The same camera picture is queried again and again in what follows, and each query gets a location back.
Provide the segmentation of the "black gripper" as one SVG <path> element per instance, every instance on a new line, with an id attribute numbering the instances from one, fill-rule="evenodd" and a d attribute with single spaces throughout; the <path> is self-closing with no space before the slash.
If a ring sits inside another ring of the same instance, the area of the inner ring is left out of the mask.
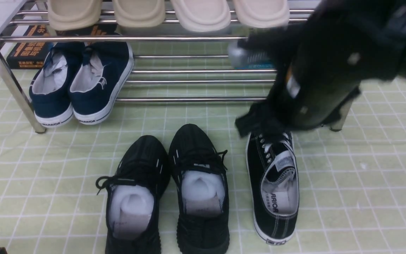
<path id="1" fill-rule="evenodd" d="M 235 120 L 235 126 L 240 137 L 255 134 L 266 141 L 283 140 L 288 132 L 265 101 L 253 103 L 246 114 Z"/>

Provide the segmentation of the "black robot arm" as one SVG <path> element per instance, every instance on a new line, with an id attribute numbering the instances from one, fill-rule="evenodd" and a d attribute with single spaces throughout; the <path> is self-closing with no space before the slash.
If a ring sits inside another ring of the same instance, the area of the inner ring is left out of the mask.
<path id="1" fill-rule="evenodd" d="M 406 0 L 322 0 L 307 21 L 237 41 L 277 75 L 268 96 L 235 121 L 241 137 L 334 122 L 364 80 L 406 79 Z"/>

